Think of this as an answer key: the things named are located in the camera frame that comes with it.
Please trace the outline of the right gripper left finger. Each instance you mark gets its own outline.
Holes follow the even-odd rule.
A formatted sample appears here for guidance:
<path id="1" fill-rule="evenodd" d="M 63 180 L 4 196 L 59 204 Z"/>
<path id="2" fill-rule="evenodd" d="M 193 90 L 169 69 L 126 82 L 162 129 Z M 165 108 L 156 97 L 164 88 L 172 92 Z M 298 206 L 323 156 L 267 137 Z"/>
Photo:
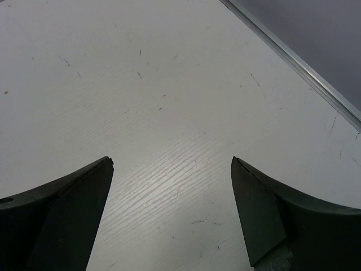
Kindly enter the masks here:
<path id="1" fill-rule="evenodd" d="M 86 270 L 113 177 L 105 156 L 1 199 L 1 270 Z"/>

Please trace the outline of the aluminium right side rail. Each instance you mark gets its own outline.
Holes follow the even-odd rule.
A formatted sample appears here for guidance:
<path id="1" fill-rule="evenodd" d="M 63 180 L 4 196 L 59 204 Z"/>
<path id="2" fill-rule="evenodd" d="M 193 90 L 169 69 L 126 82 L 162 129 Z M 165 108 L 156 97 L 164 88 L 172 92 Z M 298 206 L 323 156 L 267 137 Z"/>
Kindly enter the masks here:
<path id="1" fill-rule="evenodd" d="M 293 70 L 298 73 L 325 101 L 342 115 L 357 131 L 360 131 L 360 111 L 343 97 L 322 76 L 302 60 L 283 41 L 274 35 L 242 5 L 235 1 L 222 1 L 250 30 L 271 47 Z"/>

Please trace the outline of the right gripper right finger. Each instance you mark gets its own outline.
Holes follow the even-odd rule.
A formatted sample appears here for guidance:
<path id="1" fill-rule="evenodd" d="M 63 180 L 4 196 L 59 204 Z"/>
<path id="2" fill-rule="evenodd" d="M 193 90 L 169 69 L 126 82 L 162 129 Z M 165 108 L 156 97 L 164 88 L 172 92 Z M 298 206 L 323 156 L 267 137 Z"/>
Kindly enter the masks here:
<path id="1" fill-rule="evenodd" d="M 235 202 L 254 270 L 359 270 L 360 210 L 315 198 L 239 158 Z"/>

